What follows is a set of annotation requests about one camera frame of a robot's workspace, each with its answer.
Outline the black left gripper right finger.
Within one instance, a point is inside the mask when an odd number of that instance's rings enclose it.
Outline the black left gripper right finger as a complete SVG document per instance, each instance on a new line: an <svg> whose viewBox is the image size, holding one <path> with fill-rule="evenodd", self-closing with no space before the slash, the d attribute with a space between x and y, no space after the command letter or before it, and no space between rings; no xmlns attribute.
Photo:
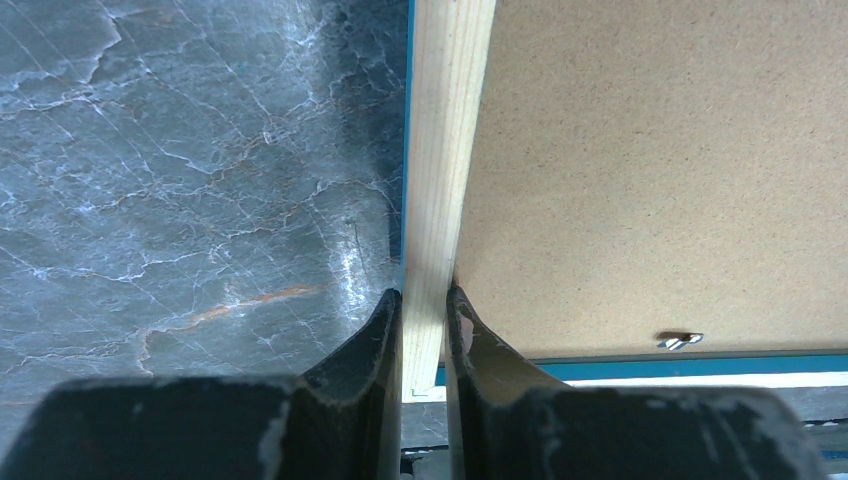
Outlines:
<svg viewBox="0 0 848 480"><path fill-rule="evenodd" d="M575 388L446 296L456 479L823 479L800 420L761 389Z"/></svg>

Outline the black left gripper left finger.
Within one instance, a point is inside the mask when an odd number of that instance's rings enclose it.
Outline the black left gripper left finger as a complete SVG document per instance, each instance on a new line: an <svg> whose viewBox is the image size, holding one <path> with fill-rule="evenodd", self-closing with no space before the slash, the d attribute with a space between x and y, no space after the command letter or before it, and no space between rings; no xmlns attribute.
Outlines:
<svg viewBox="0 0 848 480"><path fill-rule="evenodd" d="M300 375L90 378L55 387L5 479L394 479L401 295Z"/></svg>

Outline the wooden picture frame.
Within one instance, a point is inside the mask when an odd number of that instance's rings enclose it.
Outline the wooden picture frame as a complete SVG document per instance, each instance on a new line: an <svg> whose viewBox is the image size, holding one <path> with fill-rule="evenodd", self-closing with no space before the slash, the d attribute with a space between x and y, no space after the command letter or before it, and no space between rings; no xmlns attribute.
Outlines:
<svg viewBox="0 0 848 480"><path fill-rule="evenodd" d="M458 254L494 21L503 1L416 1L410 20L410 87L404 172L403 261L407 310L404 385L411 399L442 386L437 365L448 287ZM536 358L564 380L751 376L757 383L840 385L842 349L696 352L698 332L665 332L652 353Z"/></svg>

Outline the brown cardboard backing board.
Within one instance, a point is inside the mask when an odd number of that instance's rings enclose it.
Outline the brown cardboard backing board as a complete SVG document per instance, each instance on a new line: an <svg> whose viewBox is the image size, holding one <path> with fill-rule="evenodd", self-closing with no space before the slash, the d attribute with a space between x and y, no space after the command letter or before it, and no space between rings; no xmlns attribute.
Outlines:
<svg viewBox="0 0 848 480"><path fill-rule="evenodd" d="M843 1L503 1L457 277L536 358L847 344Z"/></svg>

